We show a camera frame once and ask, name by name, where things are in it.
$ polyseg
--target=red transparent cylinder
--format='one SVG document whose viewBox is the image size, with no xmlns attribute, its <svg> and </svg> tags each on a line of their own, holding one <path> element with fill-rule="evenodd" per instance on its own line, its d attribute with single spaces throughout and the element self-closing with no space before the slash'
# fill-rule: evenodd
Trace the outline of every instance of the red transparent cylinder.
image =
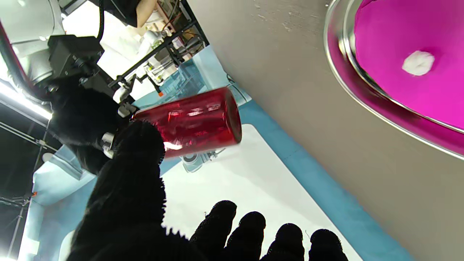
<svg viewBox="0 0 464 261">
<path fill-rule="evenodd" d="M 223 148 L 242 140 L 237 103 L 227 87 L 138 111 L 134 119 L 158 128 L 166 157 Z"/>
</svg>

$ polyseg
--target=white cloth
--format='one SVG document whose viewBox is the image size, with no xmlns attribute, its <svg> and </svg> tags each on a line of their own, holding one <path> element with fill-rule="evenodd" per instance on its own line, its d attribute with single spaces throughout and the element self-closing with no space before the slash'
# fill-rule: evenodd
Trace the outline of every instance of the white cloth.
<svg viewBox="0 0 464 261">
<path fill-rule="evenodd" d="M 429 52 L 415 51 L 403 63 L 403 70 L 415 75 L 422 76 L 430 72 L 435 57 Z"/>
</svg>

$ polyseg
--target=fluorescent light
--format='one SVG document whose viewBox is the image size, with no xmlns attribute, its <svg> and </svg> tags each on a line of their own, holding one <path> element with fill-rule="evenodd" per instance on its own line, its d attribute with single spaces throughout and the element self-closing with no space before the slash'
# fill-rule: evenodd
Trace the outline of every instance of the fluorescent light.
<svg viewBox="0 0 464 261">
<path fill-rule="evenodd" d="M 7 96 L 8 98 L 15 100 L 19 104 L 23 105 L 24 107 L 28 108 L 29 110 L 33 111 L 36 114 L 50 120 L 52 118 L 52 114 L 46 111 L 44 108 L 38 106 L 37 104 L 32 103 L 28 100 L 24 94 L 18 93 L 3 84 L 0 84 L 0 93 Z"/>
</svg>

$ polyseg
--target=white surface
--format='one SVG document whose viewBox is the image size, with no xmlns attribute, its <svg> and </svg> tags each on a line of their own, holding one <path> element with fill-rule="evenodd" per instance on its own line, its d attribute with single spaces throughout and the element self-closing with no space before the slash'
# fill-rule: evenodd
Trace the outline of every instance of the white surface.
<svg viewBox="0 0 464 261">
<path fill-rule="evenodd" d="M 429 52 L 415 51 L 405 59 L 403 70 L 415 75 L 422 76 L 432 69 L 435 57 Z"/>
<path fill-rule="evenodd" d="M 305 231 L 311 236 L 320 228 L 340 237 L 350 261 L 362 260 L 252 125 L 243 125 L 240 145 L 226 148 L 195 173 L 187 173 L 179 163 L 162 177 L 168 199 L 164 225 L 187 237 L 193 235 L 205 212 L 227 199 L 238 206 L 232 229 L 250 211 L 266 217 L 262 254 L 280 226 L 294 223 L 303 231 L 305 260 L 310 248 Z"/>
<path fill-rule="evenodd" d="M 61 242 L 61 247 L 59 249 L 58 261 L 66 261 L 69 254 L 71 253 L 71 243 L 72 237 L 74 236 L 75 230 L 69 232 Z"/>
</svg>

